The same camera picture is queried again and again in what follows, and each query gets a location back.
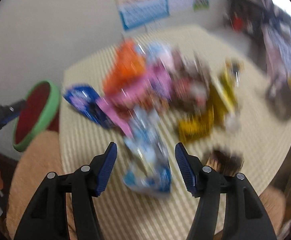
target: blue snack wrapper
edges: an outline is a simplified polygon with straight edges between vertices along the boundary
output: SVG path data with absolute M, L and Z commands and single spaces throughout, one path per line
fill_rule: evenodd
M 87 85 L 73 86 L 66 91 L 63 97 L 79 113 L 103 128 L 108 129 L 114 126 L 113 122 L 95 103 L 100 96 L 92 87 Z
M 137 106 L 129 121 L 133 138 L 124 138 L 131 154 L 131 163 L 124 184 L 131 190 L 154 197 L 168 196 L 171 171 L 168 152 L 155 128 L 159 116 L 155 110 L 147 113 Z

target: green rim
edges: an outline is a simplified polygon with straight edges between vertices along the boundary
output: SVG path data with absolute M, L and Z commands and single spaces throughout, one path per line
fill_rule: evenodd
M 15 133 L 16 133 L 16 128 L 18 126 L 19 118 L 17 118 L 15 124 L 14 124 L 14 129 L 13 129 L 13 147 L 15 150 L 18 152 L 23 152 L 31 143 L 33 138 L 37 136 L 40 132 L 46 130 L 51 121 L 54 119 L 59 106 L 60 106 L 60 91 L 58 87 L 52 83 L 49 80 L 43 80 L 39 83 L 37 83 L 26 95 L 25 99 L 28 99 L 28 97 L 31 95 L 31 93 L 41 84 L 43 83 L 48 83 L 50 85 L 50 94 L 47 99 L 46 105 L 44 106 L 40 117 L 38 118 L 37 122 L 33 126 L 32 130 L 23 138 L 23 140 L 16 144 L 15 143 Z

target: light blue plastic package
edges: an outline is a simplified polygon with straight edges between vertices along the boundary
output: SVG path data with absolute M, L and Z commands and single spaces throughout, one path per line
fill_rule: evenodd
M 133 138 L 124 138 L 131 154 L 131 163 L 123 181 L 131 190 L 154 197 L 170 194 L 171 171 L 168 151 L 155 126 L 159 120 L 153 110 L 149 114 L 137 106 L 129 121 Z

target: table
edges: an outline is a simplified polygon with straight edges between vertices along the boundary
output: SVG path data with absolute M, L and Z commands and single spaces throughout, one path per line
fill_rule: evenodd
M 242 172 L 260 195 L 273 179 L 291 145 L 291 120 L 279 122 L 269 112 L 264 94 L 268 86 L 266 77 L 254 64 L 226 43 L 210 36 L 196 25 L 152 32 L 135 38 L 141 44 L 151 40 L 179 46 L 181 53 L 193 57 L 193 51 L 209 61 L 213 72 L 224 67 L 226 57 L 244 60 L 238 97 L 242 102 L 242 129 L 229 135 L 214 129 L 210 138 L 185 145 L 189 154 L 203 157 L 213 145 L 241 152 L 245 158 Z M 102 95 L 102 79 L 112 67 L 115 47 L 103 49 L 76 63 L 64 74 L 63 87 L 87 83 Z M 79 115 L 63 99 L 60 115 L 60 147 L 66 173 L 90 163 L 102 154 L 109 142 L 118 145 L 118 157 L 106 191 L 94 199 L 95 209 L 105 239 L 186 239 L 199 199 L 187 192 L 174 157 L 178 140 L 174 126 L 180 114 L 170 110 L 159 123 L 159 132 L 169 150 L 173 184 L 167 199 L 139 195 L 124 186 L 122 177 L 128 168 L 127 152 L 122 136 L 114 130 L 104 130 Z M 225 195 L 221 195 L 216 232 L 223 228 Z

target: red object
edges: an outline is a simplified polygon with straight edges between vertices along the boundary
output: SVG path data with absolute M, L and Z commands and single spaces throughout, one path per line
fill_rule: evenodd
M 28 96 L 27 107 L 21 111 L 15 132 L 15 143 L 20 143 L 37 123 L 50 94 L 50 85 L 44 82 Z M 50 123 L 48 130 L 59 131 L 59 112 Z
M 233 19 L 233 30 L 240 32 L 243 28 L 243 20 L 241 18 L 238 17 L 234 17 Z

